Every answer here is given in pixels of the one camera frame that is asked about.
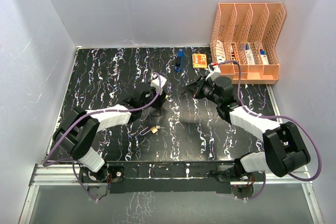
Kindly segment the small brass padlock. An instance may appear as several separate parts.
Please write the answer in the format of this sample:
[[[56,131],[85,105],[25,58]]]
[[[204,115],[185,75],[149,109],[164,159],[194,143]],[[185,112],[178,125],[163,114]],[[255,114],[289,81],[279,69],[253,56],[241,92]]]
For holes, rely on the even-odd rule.
[[[139,135],[140,135],[140,136],[144,136],[144,135],[146,135],[146,134],[148,134],[148,133],[155,134],[155,133],[158,131],[159,128],[160,128],[160,127],[157,127],[157,126],[153,126],[153,127],[151,127],[151,128],[146,127],[146,128],[144,128],[144,129],[139,133]]]

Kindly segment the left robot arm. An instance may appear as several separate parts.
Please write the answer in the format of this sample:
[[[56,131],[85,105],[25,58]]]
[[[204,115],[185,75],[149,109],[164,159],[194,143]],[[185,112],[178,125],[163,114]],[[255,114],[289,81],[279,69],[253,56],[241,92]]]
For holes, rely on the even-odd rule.
[[[103,182],[108,177],[108,165],[92,147],[96,134],[110,127],[133,123],[148,107],[160,110],[166,97],[165,91],[158,95],[156,89],[151,88],[107,108],[107,112],[74,108],[56,129],[53,142],[60,143],[59,147],[74,161],[81,163],[93,180]]]

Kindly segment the yellow spiral notebook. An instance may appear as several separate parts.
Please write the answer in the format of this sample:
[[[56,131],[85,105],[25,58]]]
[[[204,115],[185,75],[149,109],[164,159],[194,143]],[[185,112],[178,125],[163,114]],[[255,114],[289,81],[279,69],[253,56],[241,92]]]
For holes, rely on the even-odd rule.
[[[206,69],[207,56],[205,54],[192,54],[192,66],[194,69]]]

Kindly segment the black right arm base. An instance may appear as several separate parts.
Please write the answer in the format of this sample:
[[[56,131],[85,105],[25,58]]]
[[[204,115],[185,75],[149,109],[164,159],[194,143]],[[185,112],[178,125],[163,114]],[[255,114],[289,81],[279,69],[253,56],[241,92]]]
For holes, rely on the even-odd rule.
[[[247,172],[239,165],[218,165],[215,169],[210,170],[206,177],[214,178],[218,182],[246,182],[247,186],[253,185],[256,181],[254,172]]]

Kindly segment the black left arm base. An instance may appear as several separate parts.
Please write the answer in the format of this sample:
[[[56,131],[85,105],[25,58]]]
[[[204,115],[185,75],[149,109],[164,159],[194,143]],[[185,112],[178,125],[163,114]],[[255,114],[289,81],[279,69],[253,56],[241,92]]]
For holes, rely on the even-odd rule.
[[[102,168],[94,173],[86,167],[81,167],[79,178],[83,183],[122,183],[125,178],[123,166],[103,165]]]

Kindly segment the blue red box in organizer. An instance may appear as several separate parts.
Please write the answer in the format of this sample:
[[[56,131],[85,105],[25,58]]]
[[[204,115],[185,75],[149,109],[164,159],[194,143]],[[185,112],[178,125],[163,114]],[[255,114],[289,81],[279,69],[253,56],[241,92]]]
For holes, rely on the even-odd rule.
[[[269,65],[268,57],[265,51],[262,48],[260,48],[259,51],[260,51],[260,58],[261,58],[262,64]]]

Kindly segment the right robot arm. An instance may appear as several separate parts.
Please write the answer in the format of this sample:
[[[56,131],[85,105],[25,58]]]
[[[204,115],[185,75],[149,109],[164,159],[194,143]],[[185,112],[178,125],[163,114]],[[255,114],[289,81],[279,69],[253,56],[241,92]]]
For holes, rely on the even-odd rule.
[[[311,161],[298,127],[292,122],[278,123],[246,112],[235,99],[230,80],[219,86],[201,76],[183,89],[195,99],[213,102],[221,119],[262,141],[264,151],[248,153],[234,160],[234,166],[225,171],[231,177],[247,180],[254,172],[272,172],[283,177]]]

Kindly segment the white blue box in organizer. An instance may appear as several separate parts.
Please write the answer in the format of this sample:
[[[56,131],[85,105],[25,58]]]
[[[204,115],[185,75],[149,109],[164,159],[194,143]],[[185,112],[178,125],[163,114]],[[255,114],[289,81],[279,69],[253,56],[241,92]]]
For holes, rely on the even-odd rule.
[[[248,65],[254,65],[255,64],[255,58],[253,55],[253,51],[251,49],[250,43],[246,42],[244,44],[245,46],[245,56],[246,56],[246,61]]]

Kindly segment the aluminium frame rail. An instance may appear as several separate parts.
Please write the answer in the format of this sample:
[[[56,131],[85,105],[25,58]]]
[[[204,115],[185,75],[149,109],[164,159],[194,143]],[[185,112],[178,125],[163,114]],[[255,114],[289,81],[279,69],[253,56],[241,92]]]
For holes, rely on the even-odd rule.
[[[264,149],[261,140],[221,120],[206,100],[168,88],[162,117],[146,114],[133,126],[100,134],[112,166],[123,166],[122,183],[86,183],[69,163],[38,166],[20,223],[323,223],[311,182],[256,173],[256,181],[218,182],[206,177],[218,165]],[[155,134],[139,133],[162,126]]]

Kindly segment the red black item in organizer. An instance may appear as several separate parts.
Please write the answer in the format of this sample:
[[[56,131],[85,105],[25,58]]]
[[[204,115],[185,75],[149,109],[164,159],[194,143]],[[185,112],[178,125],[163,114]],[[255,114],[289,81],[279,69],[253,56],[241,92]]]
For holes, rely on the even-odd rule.
[[[237,60],[237,49],[236,49],[236,44],[235,43],[231,43],[230,46],[230,56],[232,60]]]

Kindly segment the orange file organizer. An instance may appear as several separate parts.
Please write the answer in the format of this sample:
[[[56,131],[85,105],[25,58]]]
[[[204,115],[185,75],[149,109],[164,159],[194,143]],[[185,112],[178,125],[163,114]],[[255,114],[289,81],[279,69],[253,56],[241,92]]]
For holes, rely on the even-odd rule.
[[[275,84],[275,47],[285,18],[282,3],[219,3],[210,47],[222,76],[234,84]]]

